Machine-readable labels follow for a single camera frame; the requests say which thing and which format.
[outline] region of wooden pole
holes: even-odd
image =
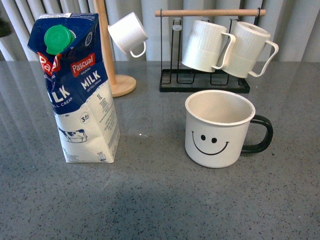
[[[104,67],[106,74],[108,75],[111,85],[116,85],[116,74],[114,61],[112,58],[112,52],[110,48],[109,32],[108,32],[108,19],[107,13],[105,10],[105,1],[104,0],[95,0],[94,10],[99,14],[99,25],[100,25],[100,38],[101,38],[101,50]]]
[[[116,75],[112,51],[110,45],[110,37],[108,31],[108,19],[104,0],[94,0],[94,10],[99,14],[101,51],[106,74],[111,86],[112,96],[114,98],[121,97],[131,93],[137,86],[137,81],[127,75]]]
[[[258,9],[210,9],[210,10],[157,10],[156,17],[183,16],[258,16]],[[266,10],[260,10],[260,16],[266,15]]]

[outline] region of white mug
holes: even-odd
[[[108,26],[109,34],[124,54],[138,58],[146,52],[146,40],[149,38],[144,26],[134,12]],[[143,43],[142,53],[135,55],[133,49]]]
[[[245,97],[223,90],[204,90],[185,101],[185,150],[192,160],[208,168],[224,168],[237,161],[241,153],[267,149],[273,137],[271,122],[256,115]],[[244,145],[250,123],[266,127],[262,142]]]
[[[269,41],[270,33],[261,27],[243,21],[238,21],[231,33],[235,36],[236,42],[231,51],[229,62],[222,67],[222,70],[238,78],[246,78],[248,74],[254,77],[263,75],[268,64],[279,51],[278,45]],[[271,45],[274,52],[265,62],[261,73],[255,73],[252,69],[266,44]]]
[[[226,32],[227,28],[224,26],[206,21],[194,21],[182,58],[182,64],[208,73],[213,73],[215,69],[223,68],[228,63],[231,50],[236,41],[235,36]],[[221,56],[221,66],[217,66],[223,45],[223,36],[229,36],[230,41],[225,53]]]

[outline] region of cow illustration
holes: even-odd
[[[85,130],[79,129],[76,131],[64,131],[58,127],[59,131],[66,137],[66,141],[69,143],[84,143],[88,140]]]

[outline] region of mug rack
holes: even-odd
[[[195,93],[202,90],[225,90],[237,94],[248,94],[250,86],[244,78],[232,76],[223,70],[214,72],[204,72],[190,68],[180,68],[181,34],[183,30],[181,17],[189,16],[254,16],[254,25],[258,25],[261,16],[266,14],[264,9],[220,9],[220,10],[158,10],[155,16],[160,17],[160,37],[161,37],[161,77],[160,92],[180,92]],[[163,17],[176,17],[172,22],[170,67],[163,68]],[[233,21],[238,18],[230,19],[229,33]],[[178,32],[177,61],[173,63],[173,43]]]

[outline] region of wooden mug tree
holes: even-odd
[[[93,3],[95,12],[99,14],[101,51],[104,67],[111,86],[112,96],[114,98],[121,97],[131,93],[136,88],[137,81],[131,76],[115,74],[115,67],[110,47],[105,1],[94,0]]]

